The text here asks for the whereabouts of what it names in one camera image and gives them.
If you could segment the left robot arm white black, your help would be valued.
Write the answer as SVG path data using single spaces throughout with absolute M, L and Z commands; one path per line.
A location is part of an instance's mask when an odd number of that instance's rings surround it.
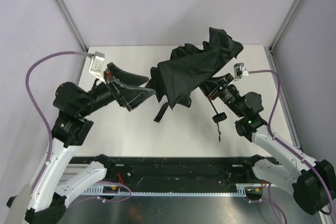
M 59 182 L 93 126 L 85 117 L 113 101 L 128 111 L 134 110 L 155 94 L 153 89 L 143 87 L 148 80 L 148 77 L 125 72 L 109 63 L 102 82 L 95 82 L 88 92 L 72 82 L 61 84 L 53 102 L 59 115 L 51 131 L 42 174 L 32 186 L 26 186 L 8 200 L 10 211 L 5 223 L 58 223 L 87 188 L 103 180 L 115 179 L 116 162 L 100 154 L 84 171 L 67 182 Z

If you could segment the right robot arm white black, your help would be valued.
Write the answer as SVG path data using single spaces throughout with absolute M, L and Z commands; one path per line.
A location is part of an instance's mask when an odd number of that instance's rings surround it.
M 333 207 L 335 171 L 327 160 L 317 161 L 271 130 L 260 113 L 264 109 L 261 95 L 248 92 L 240 95 L 232 84 L 234 77 L 226 74 L 210 78 L 200 89 L 209 101 L 219 98 L 239 117 L 235 128 L 239 136 L 266 150 L 278 164 L 254 155 L 246 161 L 255 177 L 274 184 L 289 193 L 306 213 L 314 215 L 325 206 Z

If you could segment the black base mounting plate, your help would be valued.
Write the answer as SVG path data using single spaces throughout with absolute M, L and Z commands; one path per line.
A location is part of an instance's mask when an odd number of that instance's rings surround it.
M 111 157 L 127 184 L 145 178 L 223 179 L 225 182 L 260 181 L 244 164 L 247 157 Z

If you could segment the left aluminium table rail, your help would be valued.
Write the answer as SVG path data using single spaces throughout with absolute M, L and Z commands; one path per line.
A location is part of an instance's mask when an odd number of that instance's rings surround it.
M 73 82 L 65 82 L 57 88 L 53 106 L 59 113 L 51 130 L 53 147 L 78 150 L 93 125 L 85 118 L 89 105 L 88 93 Z

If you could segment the left aluminium frame post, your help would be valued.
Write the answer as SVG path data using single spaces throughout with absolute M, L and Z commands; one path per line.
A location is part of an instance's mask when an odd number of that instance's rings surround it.
M 84 39 L 82 38 L 75 22 L 74 19 L 72 18 L 68 7 L 66 6 L 66 3 L 64 2 L 64 0 L 54 0 L 57 8 L 59 9 L 65 23 L 67 24 L 70 32 L 72 33 L 75 41 L 77 42 L 78 46 L 81 48 L 81 50 L 87 52 L 88 51 L 88 47 L 84 41 Z

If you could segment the aluminium frame post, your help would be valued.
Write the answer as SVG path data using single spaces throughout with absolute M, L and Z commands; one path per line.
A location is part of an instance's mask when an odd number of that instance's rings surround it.
M 274 52 L 277 48 L 278 44 L 280 43 L 281 39 L 285 35 L 286 31 L 288 30 L 291 23 L 294 21 L 298 11 L 300 10 L 301 6 L 303 5 L 305 0 L 293 0 L 288 12 L 285 15 L 284 20 L 282 21 L 274 39 L 272 40 L 271 44 L 269 45 L 270 52 Z
M 84 39 L 82 38 L 75 22 L 74 19 L 72 18 L 68 7 L 66 6 L 66 3 L 64 2 L 64 0 L 54 0 L 57 8 L 59 9 L 65 23 L 67 24 L 70 32 L 72 33 L 75 41 L 77 42 L 78 46 L 81 48 L 81 50 L 87 52 L 88 51 L 88 47 L 84 41 Z

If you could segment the right aluminium frame post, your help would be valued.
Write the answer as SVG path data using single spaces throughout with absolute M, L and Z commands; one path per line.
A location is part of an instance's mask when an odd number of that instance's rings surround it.
M 280 43 L 281 39 L 285 35 L 286 31 L 288 30 L 291 23 L 294 21 L 298 11 L 300 10 L 301 6 L 303 5 L 305 0 L 293 0 L 288 12 L 285 15 L 284 20 L 282 21 L 274 39 L 272 40 L 271 44 L 269 45 L 270 52 L 274 52 L 277 48 L 278 44 Z

